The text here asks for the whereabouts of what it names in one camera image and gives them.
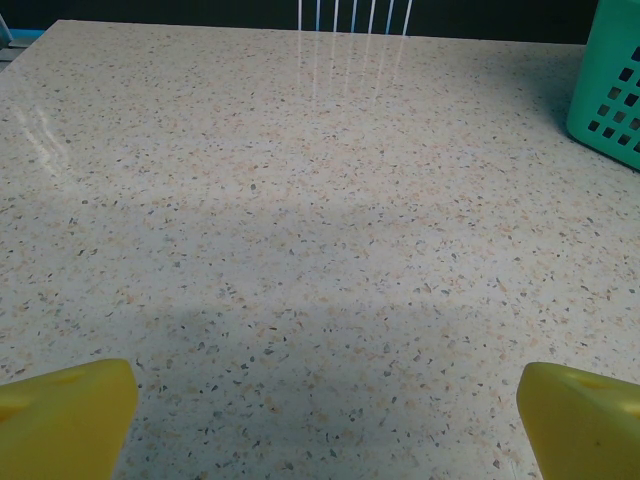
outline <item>dark background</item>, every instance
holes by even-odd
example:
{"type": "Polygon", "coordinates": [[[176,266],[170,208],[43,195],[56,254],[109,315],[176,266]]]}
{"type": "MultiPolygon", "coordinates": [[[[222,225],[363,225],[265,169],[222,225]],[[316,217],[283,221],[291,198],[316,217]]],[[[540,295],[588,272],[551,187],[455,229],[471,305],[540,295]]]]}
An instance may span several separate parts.
{"type": "MultiPolygon", "coordinates": [[[[383,33],[390,0],[377,0],[374,32],[383,33]]],[[[58,19],[249,28],[297,28],[297,0],[4,0],[9,28],[46,29],[58,19]]],[[[396,0],[392,33],[401,33],[408,0],[396,0]]],[[[597,0],[414,0],[408,34],[532,42],[586,43],[597,0]]],[[[303,0],[303,27],[315,29],[315,0],[303,0]]],[[[340,1],[348,31],[353,0],[340,1]]],[[[371,0],[358,0],[356,30],[371,0]]],[[[334,0],[322,0],[321,30],[333,28],[334,0]]]]}

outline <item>yellow object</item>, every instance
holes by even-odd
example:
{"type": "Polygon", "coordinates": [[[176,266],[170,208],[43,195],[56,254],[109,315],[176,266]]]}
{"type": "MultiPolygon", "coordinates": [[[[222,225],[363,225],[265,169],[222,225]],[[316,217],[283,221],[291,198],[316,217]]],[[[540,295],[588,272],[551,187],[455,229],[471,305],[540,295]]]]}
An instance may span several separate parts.
{"type": "Polygon", "coordinates": [[[0,387],[0,479],[109,479],[138,398],[126,360],[0,387]]]}
{"type": "Polygon", "coordinates": [[[518,409],[545,480],[640,478],[640,385],[531,363],[518,409]]]}

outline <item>chair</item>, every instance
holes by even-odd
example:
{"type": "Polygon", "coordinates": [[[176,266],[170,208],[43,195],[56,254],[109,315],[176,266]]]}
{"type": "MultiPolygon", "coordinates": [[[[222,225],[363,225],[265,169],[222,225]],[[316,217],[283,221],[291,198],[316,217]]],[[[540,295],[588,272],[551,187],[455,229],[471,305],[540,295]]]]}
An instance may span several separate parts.
{"type": "MultiPolygon", "coordinates": [[[[333,32],[338,31],[338,10],[340,8],[340,0],[334,0],[334,12],[333,12],[333,32]]],[[[316,0],[316,31],[320,31],[320,7],[322,4],[322,0],[316,0]]],[[[385,29],[385,35],[389,35],[389,29],[391,27],[391,18],[393,16],[395,0],[390,0],[389,3],[389,11],[387,12],[387,25],[385,29]]],[[[413,0],[409,0],[407,5],[407,11],[404,17],[404,26],[402,28],[402,35],[407,35],[407,26],[409,24],[409,16],[411,15],[411,7],[413,5],[413,0]]],[[[355,25],[356,25],[356,11],[358,7],[358,0],[353,0],[353,10],[351,13],[351,33],[355,33],[355,25]]],[[[368,34],[371,34],[371,30],[373,27],[373,17],[375,15],[376,10],[376,0],[371,0],[371,9],[369,10],[369,28],[367,30],[368,34]]],[[[298,0],[298,30],[302,30],[302,0],[298,0]]]]}

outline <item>tabletop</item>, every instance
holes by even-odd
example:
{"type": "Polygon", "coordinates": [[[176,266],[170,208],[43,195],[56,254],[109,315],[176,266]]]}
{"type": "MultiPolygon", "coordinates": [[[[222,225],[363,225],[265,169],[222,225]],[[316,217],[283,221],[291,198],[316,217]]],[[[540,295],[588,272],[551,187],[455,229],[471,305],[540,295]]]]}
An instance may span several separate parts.
{"type": "Polygon", "coordinates": [[[541,478],[526,363],[640,381],[582,54],[56,23],[0,74],[0,381],[128,359],[115,478],[541,478]]]}

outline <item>speckled white surface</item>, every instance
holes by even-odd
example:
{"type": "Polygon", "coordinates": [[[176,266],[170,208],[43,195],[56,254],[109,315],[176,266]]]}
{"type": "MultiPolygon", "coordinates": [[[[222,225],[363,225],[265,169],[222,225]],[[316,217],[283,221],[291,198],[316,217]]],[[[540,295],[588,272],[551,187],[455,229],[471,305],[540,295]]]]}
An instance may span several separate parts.
{"type": "Polygon", "coordinates": [[[129,359],[115,478],[540,478],[527,362],[640,381],[582,53],[58,22],[0,74],[0,381],[129,359]]]}

